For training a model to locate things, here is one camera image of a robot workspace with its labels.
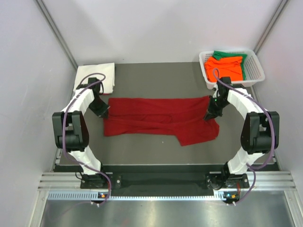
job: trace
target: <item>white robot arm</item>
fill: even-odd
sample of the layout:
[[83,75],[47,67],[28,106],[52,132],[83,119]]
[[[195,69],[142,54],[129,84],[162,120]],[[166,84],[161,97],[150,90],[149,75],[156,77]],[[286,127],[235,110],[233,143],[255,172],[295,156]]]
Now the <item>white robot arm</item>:
[[[96,82],[96,78],[89,78],[89,84]],[[107,117],[109,106],[99,98],[100,84],[85,90],[79,97],[78,94],[86,87],[81,85],[71,99],[73,105],[68,110],[65,143],[67,152],[78,162],[85,175],[96,175],[96,172],[87,168],[101,171],[102,164],[96,159],[89,147],[89,133],[84,121],[84,114],[90,108],[97,116]],[[63,115],[70,103],[58,113],[53,114],[53,130],[57,147],[62,148]]]
[[[248,170],[247,164],[254,164],[258,158],[270,151],[272,137],[266,115],[258,105],[247,98],[250,96],[247,90],[242,85],[232,85],[229,77],[223,77],[220,80],[243,93],[243,95],[239,94],[217,82],[214,87],[215,93],[210,98],[204,117],[205,120],[209,120],[222,116],[223,108],[232,104],[245,120],[241,134],[241,148],[235,157],[223,166],[220,177],[220,181],[226,187],[229,187],[234,186],[245,177],[244,175]],[[279,114],[269,111],[267,113],[274,126],[275,148],[277,148],[279,142]]]

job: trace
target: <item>white towel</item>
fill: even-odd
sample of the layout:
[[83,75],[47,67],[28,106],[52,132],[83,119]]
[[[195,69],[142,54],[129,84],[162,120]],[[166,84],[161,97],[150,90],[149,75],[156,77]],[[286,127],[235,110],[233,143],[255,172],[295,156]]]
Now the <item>white towel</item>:
[[[107,64],[100,64],[100,65],[83,65],[79,66],[77,70],[77,75],[75,79],[74,91],[76,90],[77,86],[80,84],[81,80],[91,73],[103,73],[106,78],[102,82],[104,87],[104,94],[111,94],[114,91],[115,86],[115,64],[114,63],[107,63]],[[102,79],[103,76],[101,75],[93,75],[91,77],[96,77],[97,79]],[[86,78],[83,81],[83,84],[88,83],[88,79]]]

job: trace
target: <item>white plastic basket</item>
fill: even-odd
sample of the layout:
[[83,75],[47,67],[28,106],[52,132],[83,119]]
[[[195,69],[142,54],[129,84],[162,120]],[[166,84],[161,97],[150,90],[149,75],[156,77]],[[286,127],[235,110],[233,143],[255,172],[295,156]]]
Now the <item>white plastic basket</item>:
[[[244,62],[246,80],[233,81],[232,82],[233,84],[242,84],[245,87],[251,87],[255,83],[265,80],[265,75],[262,66],[257,56],[252,50],[224,50],[222,52],[247,54],[247,57]],[[214,53],[213,51],[204,51],[199,54],[199,61],[201,65],[202,74],[208,89],[213,89],[216,83],[208,81],[206,76],[206,71],[204,68],[204,63],[213,55],[213,53]]]

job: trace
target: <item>white wall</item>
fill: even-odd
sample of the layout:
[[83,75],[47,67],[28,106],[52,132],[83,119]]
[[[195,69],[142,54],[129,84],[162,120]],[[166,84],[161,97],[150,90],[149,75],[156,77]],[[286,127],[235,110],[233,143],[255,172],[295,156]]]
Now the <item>white wall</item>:
[[29,221],[75,71],[33,0],[0,1],[0,225]]
[[259,52],[266,80],[256,85],[269,110],[280,114],[282,167],[292,172],[303,200],[303,1],[291,0]]
[[253,49],[280,0],[44,0],[79,65]]

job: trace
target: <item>metal frame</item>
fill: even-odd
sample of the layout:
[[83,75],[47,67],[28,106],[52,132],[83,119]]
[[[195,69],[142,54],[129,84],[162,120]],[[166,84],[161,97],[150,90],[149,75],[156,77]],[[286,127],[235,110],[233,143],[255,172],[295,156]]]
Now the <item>metal frame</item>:
[[266,41],[266,39],[268,38],[269,34],[271,33],[273,27],[275,26],[275,24],[277,23],[278,19],[280,18],[280,16],[282,15],[284,9],[286,8],[287,4],[288,4],[289,0],[281,0],[278,7],[276,8],[273,16],[271,17],[269,23],[267,24],[264,32],[262,33],[261,37],[259,38],[255,48],[254,48],[254,52],[255,54],[258,54],[261,47],[263,46],[264,42]]
[[[250,184],[253,181],[253,173],[248,172]],[[96,193],[107,193],[107,189],[81,189],[80,179],[75,173],[44,173],[42,175],[36,200],[36,206],[29,226],[40,226],[46,200],[95,200]],[[222,201],[223,192],[236,189],[221,189],[214,191],[213,196],[111,196],[112,201]],[[284,191],[290,212],[296,226],[303,226],[303,206],[301,204],[294,180],[287,171],[256,172],[256,184],[253,191]]]
[[[71,62],[72,66],[77,69],[78,65],[68,48],[66,41],[61,35],[59,29],[57,28],[52,16],[50,15],[46,5],[43,0],[34,0],[37,7],[43,14],[45,20],[50,26],[52,32],[54,33],[56,39],[58,40],[62,50],[66,54],[67,58]],[[277,23],[279,17],[283,13],[286,8],[289,0],[281,0],[279,5],[277,6],[272,18],[267,24],[264,32],[259,38],[254,52],[258,54],[260,49],[262,48],[264,42],[270,35],[274,25]],[[259,100],[258,95],[252,87],[252,93],[255,99]],[[62,154],[61,149],[57,149],[55,159],[53,162],[52,170],[54,167],[59,164],[60,157]],[[253,174],[248,173],[249,182],[253,181]],[[296,226],[303,226],[303,206],[301,200],[299,198],[298,192],[296,190],[294,181],[292,179],[290,172],[257,172],[256,185],[253,189],[254,191],[284,191],[287,203],[289,205],[290,212],[294,219],[294,223]],[[111,200],[222,200],[222,192],[227,191],[226,189],[221,189],[214,193],[214,196],[156,196],[156,197],[144,197],[144,196],[111,196]],[[32,217],[28,226],[38,227],[41,224],[43,212],[45,209],[47,198],[50,194],[53,193],[61,193],[64,194],[74,194],[78,193],[90,193],[94,194],[96,191],[94,190],[84,190],[80,189],[80,180],[77,179],[74,173],[44,173],[42,175],[38,191],[36,197],[36,204],[32,213]],[[107,189],[98,190],[98,192],[107,192]],[[64,196],[58,196],[58,199],[66,199]]]
[[74,56],[72,55],[70,49],[68,48],[66,41],[62,37],[57,25],[55,24],[55,22],[54,22],[52,16],[50,15],[46,5],[44,4],[43,0],[34,0],[34,2],[36,3],[40,12],[44,16],[46,22],[50,26],[53,34],[55,35],[56,39],[58,40],[59,45],[61,46],[62,50],[66,54],[66,57],[71,62],[72,66],[75,68],[75,70],[77,70],[78,64],[76,63]]

